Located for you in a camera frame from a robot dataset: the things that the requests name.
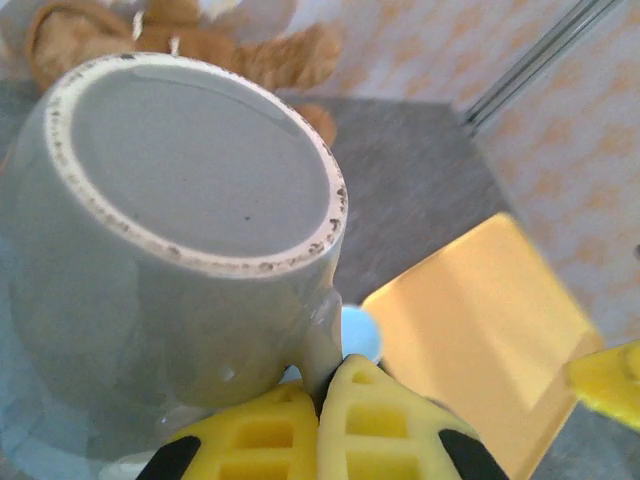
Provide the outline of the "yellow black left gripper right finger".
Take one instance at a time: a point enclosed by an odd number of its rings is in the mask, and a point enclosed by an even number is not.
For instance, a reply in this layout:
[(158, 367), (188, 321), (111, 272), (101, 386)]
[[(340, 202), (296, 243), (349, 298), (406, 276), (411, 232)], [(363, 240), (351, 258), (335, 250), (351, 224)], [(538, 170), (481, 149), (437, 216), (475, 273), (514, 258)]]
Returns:
[(458, 415), (361, 355), (329, 384), (318, 429), (318, 480), (508, 480)]

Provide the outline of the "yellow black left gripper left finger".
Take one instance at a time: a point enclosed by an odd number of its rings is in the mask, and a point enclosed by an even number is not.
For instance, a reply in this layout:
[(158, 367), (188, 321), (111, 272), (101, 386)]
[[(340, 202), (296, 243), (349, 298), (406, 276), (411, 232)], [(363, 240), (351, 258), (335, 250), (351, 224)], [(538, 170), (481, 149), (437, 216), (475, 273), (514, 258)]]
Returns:
[(189, 425), (135, 480), (316, 480), (319, 420), (299, 382)]

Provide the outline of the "yellow plastic tray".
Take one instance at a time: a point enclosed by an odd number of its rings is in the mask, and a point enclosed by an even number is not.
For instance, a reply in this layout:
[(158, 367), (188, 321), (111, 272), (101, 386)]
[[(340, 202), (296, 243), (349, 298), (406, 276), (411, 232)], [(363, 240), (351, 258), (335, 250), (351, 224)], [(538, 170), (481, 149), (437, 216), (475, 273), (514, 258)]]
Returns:
[(571, 360), (603, 340), (518, 223), (499, 213), (363, 302), (390, 373), (479, 433), (529, 480), (574, 409)]

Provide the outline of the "brown teddy bear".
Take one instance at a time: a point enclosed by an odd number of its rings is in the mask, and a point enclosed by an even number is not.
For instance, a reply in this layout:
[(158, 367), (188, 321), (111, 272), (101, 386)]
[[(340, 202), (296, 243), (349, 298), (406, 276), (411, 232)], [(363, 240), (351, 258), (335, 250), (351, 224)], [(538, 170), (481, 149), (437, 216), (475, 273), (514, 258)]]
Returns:
[(328, 25), (317, 23), (285, 37), (241, 45), (229, 33), (204, 25), (199, 0), (147, 0), (131, 21), (98, 0), (54, 0), (35, 13), (25, 50), (41, 90), (84, 62), (154, 52), (206, 62), (276, 91), (308, 90), (326, 81), (342, 44)]

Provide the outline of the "light blue ceramic mug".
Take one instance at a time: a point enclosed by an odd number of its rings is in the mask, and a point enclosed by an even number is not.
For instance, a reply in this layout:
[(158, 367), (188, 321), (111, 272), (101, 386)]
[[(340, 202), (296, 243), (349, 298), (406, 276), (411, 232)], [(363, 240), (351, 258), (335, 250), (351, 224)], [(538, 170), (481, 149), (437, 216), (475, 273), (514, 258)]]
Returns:
[(382, 336), (373, 317), (355, 305), (344, 305), (341, 311), (342, 355), (357, 354), (375, 364), (382, 358)]

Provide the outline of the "grey ceramic mug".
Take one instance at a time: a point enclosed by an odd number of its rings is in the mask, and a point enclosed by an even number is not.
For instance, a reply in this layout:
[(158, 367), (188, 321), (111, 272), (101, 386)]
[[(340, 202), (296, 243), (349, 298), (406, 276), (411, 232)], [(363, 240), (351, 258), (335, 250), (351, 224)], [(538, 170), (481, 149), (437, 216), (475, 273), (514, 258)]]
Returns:
[(87, 406), (224, 407), (341, 360), (342, 173), (274, 94), (184, 57), (102, 57), (37, 102), (0, 174), (19, 343)]

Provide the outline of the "aluminium frame post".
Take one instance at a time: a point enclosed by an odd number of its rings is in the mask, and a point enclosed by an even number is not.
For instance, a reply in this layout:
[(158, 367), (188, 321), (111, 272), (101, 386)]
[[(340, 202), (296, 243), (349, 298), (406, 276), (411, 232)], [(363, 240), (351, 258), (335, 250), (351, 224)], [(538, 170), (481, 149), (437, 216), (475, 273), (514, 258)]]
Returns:
[(624, 0), (578, 0), (461, 116), (471, 136)]

